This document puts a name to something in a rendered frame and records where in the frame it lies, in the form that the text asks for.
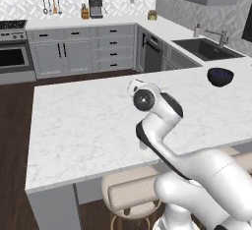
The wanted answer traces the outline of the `black dishwasher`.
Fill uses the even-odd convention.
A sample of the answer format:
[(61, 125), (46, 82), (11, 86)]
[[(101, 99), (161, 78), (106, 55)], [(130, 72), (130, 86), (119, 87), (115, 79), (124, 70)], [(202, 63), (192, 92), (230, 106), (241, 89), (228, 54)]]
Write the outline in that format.
[(148, 34), (145, 41), (145, 73), (159, 72), (161, 70), (163, 42), (157, 37)]

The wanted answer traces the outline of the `wooden knife block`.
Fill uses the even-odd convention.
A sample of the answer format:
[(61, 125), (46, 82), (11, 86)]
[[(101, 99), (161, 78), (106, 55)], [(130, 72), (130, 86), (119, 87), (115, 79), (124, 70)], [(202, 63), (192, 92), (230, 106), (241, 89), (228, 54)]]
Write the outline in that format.
[(83, 4), (81, 8), (81, 17), (84, 20), (87, 20), (90, 17), (89, 9), (87, 8), (85, 4)]

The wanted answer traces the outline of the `silver coffee machine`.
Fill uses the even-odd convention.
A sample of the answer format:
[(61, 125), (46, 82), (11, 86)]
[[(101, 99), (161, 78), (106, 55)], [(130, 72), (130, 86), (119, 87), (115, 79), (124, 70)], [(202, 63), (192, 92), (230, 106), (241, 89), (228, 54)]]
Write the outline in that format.
[(102, 19), (102, 0), (89, 0), (90, 17), (92, 19)]

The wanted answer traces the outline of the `dark blue bowl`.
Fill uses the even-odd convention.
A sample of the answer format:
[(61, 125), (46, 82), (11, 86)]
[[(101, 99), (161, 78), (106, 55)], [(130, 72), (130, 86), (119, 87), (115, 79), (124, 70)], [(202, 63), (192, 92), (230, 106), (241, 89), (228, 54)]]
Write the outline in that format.
[(223, 87), (230, 84), (234, 73), (225, 68), (211, 68), (208, 70), (207, 78), (213, 86)]

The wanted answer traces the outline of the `silver stove with oven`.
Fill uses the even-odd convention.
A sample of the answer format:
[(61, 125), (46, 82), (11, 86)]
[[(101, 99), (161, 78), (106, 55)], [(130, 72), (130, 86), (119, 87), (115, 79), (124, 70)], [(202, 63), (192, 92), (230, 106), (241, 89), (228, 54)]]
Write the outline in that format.
[(36, 81), (26, 23), (0, 21), (0, 86)]

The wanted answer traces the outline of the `grey base cupboard run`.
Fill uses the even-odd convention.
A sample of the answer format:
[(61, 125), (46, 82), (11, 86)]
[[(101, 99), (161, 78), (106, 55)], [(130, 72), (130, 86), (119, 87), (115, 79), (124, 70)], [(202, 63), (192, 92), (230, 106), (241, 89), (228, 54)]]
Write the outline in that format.
[(39, 79), (128, 70), (135, 60), (133, 24), (27, 31)]

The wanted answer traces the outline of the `black window frame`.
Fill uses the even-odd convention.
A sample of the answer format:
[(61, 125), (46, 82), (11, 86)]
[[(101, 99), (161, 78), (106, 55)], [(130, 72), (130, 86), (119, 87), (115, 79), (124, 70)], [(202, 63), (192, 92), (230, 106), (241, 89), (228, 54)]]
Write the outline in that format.
[(252, 8), (249, 11), (242, 38), (252, 42)]

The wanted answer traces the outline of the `silver tap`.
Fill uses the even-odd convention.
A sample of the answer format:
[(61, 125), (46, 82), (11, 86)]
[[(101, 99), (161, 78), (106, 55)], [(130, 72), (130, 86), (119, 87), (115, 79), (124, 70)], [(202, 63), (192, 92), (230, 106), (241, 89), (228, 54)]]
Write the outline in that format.
[(206, 32), (220, 36), (220, 48), (223, 48), (225, 45), (228, 44), (228, 36), (226, 30), (223, 30), (222, 32), (216, 32), (206, 29)]

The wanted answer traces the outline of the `beige round stool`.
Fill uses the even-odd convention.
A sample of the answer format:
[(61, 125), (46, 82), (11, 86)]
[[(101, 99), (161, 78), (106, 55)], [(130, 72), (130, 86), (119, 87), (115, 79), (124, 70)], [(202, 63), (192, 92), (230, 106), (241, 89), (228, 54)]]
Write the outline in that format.
[(122, 221), (147, 222), (153, 230), (161, 205), (155, 194), (154, 182), (161, 172), (146, 166), (110, 174), (101, 180), (102, 199), (109, 210), (110, 230), (123, 230)]

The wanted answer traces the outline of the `black sink basin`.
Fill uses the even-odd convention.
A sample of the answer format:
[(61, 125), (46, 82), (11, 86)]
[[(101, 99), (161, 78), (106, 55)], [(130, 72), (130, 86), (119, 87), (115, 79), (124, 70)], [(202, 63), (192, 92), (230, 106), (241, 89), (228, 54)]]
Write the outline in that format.
[(242, 55), (206, 38), (174, 40), (174, 43), (203, 61), (241, 58)]

